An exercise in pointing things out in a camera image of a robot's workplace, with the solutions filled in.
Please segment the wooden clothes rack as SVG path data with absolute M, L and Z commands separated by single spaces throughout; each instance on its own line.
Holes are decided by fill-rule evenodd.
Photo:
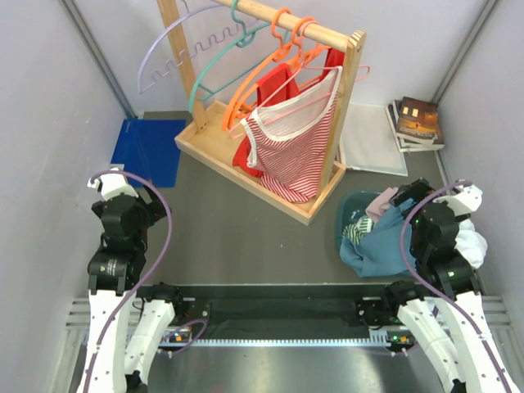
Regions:
M 236 77 L 229 103 L 203 86 L 187 52 L 184 16 L 159 2 L 192 122 L 175 138 L 183 152 L 303 224 L 345 173 L 336 156 L 366 35 L 345 35 L 313 17 L 256 1 L 227 1 L 233 21 L 258 20 L 278 47 Z

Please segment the green white striped garment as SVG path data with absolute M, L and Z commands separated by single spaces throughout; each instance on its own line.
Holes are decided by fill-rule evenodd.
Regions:
M 363 237 L 372 232 L 375 223 L 367 215 L 361 216 L 355 223 L 348 224 L 342 231 L 342 236 L 354 244 L 360 244 Z

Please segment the blue tank top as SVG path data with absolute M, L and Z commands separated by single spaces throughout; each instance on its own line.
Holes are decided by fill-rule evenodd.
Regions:
M 376 223 L 375 229 L 362 238 L 355 253 L 362 256 L 360 268 L 352 268 L 361 278 L 386 277 L 406 274 L 406 265 L 415 265 L 410 255 L 411 228 L 407 228 L 404 240 L 400 240 L 400 231 L 404 224 L 402 213 L 414 205 L 409 200 L 400 206 L 393 206 Z

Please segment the blue plastic folder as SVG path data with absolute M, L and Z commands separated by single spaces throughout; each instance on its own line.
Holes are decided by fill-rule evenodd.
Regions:
M 185 120 L 126 119 L 121 125 L 111 164 L 156 187 L 173 187 L 180 157 L 174 139 L 185 127 Z

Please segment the teal plastic hanger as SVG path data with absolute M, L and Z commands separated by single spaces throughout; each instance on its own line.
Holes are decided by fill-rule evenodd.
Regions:
M 253 70 L 254 66 L 252 66 L 250 69 L 243 71 L 233 79 L 229 80 L 228 82 L 224 83 L 217 89 L 209 90 L 208 88 L 204 88 L 203 80 L 206 77 L 206 75 L 210 72 L 210 70 L 215 66 L 215 64 L 231 49 L 234 47 L 238 48 L 245 48 L 252 44 L 252 42 L 255 40 L 256 34 L 261 31 L 262 29 L 267 29 L 269 27 L 269 22 L 264 22 L 259 25 L 255 25 L 255 27 L 248 29 L 246 26 L 246 22 L 242 20 L 241 18 L 237 17 L 237 6 L 239 4 L 239 1 L 232 1 L 231 5 L 229 6 L 230 10 L 230 16 L 231 19 L 240 26 L 241 28 L 241 35 L 238 38 L 235 38 L 228 46 L 226 46 L 220 53 L 218 53 L 204 68 L 204 70 L 199 74 L 199 76 L 196 78 L 195 83 L 192 86 L 192 90 L 189 94 L 188 98 L 188 109 L 190 112 L 193 112 L 196 106 L 196 102 L 203 102 L 206 101 L 209 98 L 212 98 L 216 93 L 221 92 L 226 87 L 231 85 L 233 82 L 240 79 L 246 72 L 249 70 Z

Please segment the pink garment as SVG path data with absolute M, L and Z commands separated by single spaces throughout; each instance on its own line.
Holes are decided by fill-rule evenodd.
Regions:
M 384 192 L 376 196 L 366 207 L 365 214 L 376 224 L 379 219 L 391 207 L 390 199 L 393 198 L 399 188 L 389 187 Z

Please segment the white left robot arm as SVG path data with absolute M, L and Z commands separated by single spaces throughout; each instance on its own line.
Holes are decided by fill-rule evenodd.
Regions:
M 102 196 L 92 210 L 103 231 L 88 263 L 90 319 L 79 392 L 146 392 L 165 330 L 186 313 L 185 304 L 175 298 L 175 287 L 144 283 L 150 276 L 143 269 L 147 231 L 170 213 L 152 184 L 135 178 L 151 198 L 145 201 L 129 184 L 132 177 L 114 168 L 88 183 Z

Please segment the orange plastic hanger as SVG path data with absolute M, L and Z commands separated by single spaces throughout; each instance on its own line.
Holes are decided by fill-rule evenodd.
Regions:
M 304 66 L 307 66 L 305 63 L 302 63 L 300 68 L 304 67 Z M 257 82 L 259 79 L 261 79 L 262 77 L 264 77 L 265 75 L 267 75 L 271 70 L 273 70 L 275 67 L 278 66 L 278 63 L 275 63 L 275 62 L 271 62 L 269 65 L 267 65 L 265 68 L 263 68 L 263 70 L 261 72 L 258 73 L 257 77 L 253 80 L 253 83 Z M 265 102 L 262 104 L 262 106 L 266 106 L 266 103 L 271 99 L 271 97 L 275 94 L 275 93 L 278 93 L 279 91 L 281 91 L 284 87 L 287 86 L 287 84 L 289 82 L 292 81 L 292 76 L 294 74 L 296 74 L 296 72 L 299 71 L 299 69 L 297 71 L 292 71 L 292 75 L 291 75 L 291 78 L 285 82 L 283 85 L 281 85 L 271 96 L 269 96 Z M 257 93 L 253 93 L 252 95 L 249 96 L 249 98 L 247 99 L 247 104 L 250 105 L 252 104 L 253 102 L 256 102 L 257 101 Z M 229 137 L 230 138 L 235 138 L 236 136 L 233 134 L 233 130 L 236 128 L 236 125 L 233 124 L 230 129 L 227 129 L 228 133 L 229 133 Z
M 248 74 L 246 79 L 241 83 L 241 86 L 233 94 L 233 98 L 224 112 L 222 122 L 223 129 L 230 129 L 236 119 L 240 120 L 246 118 L 257 106 L 262 106 L 264 100 L 261 101 L 258 98 L 256 102 L 248 105 L 247 99 L 253 93 L 259 95 L 260 86 L 269 76 L 272 76 L 273 74 L 277 75 L 280 70 L 297 71 L 302 63 L 305 63 L 306 65 L 309 64 L 319 56 L 322 51 L 329 49 L 329 46 L 320 45 L 319 43 L 316 43 L 314 48 L 309 51 L 304 51 L 302 48 L 301 40 L 304 38 L 302 34 L 305 28 L 316 22 L 316 20 L 311 16 L 299 20 L 291 32 L 291 40 L 285 43 L 284 38 L 275 32 L 278 18 L 284 12 L 287 14 L 291 13 L 289 9 L 283 8 L 277 12 L 277 15 L 271 22 L 271 33 L 279 40 L 279 48 L 271 53 L 266 59 L 262 60 L 262 62 Z M 278 63 L 278 66 L 263 77 L 261 82 L 253 83 L 253 80 L 257 77 L 258 73 L 271 62 Z

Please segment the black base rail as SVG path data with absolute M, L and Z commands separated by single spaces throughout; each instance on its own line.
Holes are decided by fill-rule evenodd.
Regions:
M 401 328 L 389 285 L 244 284 L 144 286 L 140 300 L 171 300 L 179 327 L 193 321 L 205 339 L 363 337 Z

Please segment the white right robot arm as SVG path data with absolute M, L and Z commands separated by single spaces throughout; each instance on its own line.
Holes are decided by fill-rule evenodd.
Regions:
M 435 189 L 420 178 L 390 200 L 394 207 L 409 205 L 398 244 L 414 280 L 386 287 L 382 314 L 408 328 L 445 392 L 519 390 L 487 323 L 476 270 L 457 247 L 460 226 L 481 197 L 467 180 Z

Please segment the stack of books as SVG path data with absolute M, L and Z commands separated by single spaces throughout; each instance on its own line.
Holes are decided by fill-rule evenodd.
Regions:
M 445 146 L 436 103 L 403 97 L 389 103 L 385 112 L 399 152 L 438 151 Z

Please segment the teal laundry basket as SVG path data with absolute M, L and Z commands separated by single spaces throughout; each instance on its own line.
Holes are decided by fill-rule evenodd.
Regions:
M 360 268 L 363 258 L 359 253 L 355 253 L 355 247 L 360 246 L 360 244 L 354 244 L 348 238 L 343 237 L 342 231 L 345 226 L 355 223 L 361 216 L 366 215 L 366 207 L 379 194 L 377 191 L 363 190 L 349 192 L 341 199 L 337 207 L 334 230 L 335 248 L 342 262 L 347 266 Z

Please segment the red shirt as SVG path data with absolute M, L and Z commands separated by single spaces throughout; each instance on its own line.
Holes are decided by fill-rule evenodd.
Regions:
M 345 60 L 345 53 L 336 49 L 330 48 L 327 50 L 327 56 L 324 62 L 325 67 L 329 66 L 342 66 Z M 275 93 L 271 99 L 266 103 L 266 106 L 276 105 L 296 97 L 299 93 L 304 92 L 308 88 L 322 81 L 328 74 L 327 70 L 324 70 L 320 75 L 313 79 L 305 82 L 302 85 L 298 85 L 296 80 L 292 80 L 278 93 Z M 259 79 L 257 83 L 257 106 L 260 106 L 265 100 L 271 96 L 281 85 L 287 82 L 291 78 L 291 68 L 287 64 L 280 64 L 271 70 L 267 75 Z M 252 169 L 247 165 L 247 158 L 251 153 L 251 143 L 248 137 L 244 137 L 238 146 L 238 149 L 233 156 L 233 166 L 238 166 L 245 173 L 252 177 L 260 178 L 263 175 L 263 171 Z

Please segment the red white striped tank top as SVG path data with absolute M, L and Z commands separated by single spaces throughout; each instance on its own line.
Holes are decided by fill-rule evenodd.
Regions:
M 263 171 L 260 185 L 291 203 L 318 192 L 342 68 L 298 96 L 257 108 L 241 121 L 251 143 L 247 165 Z

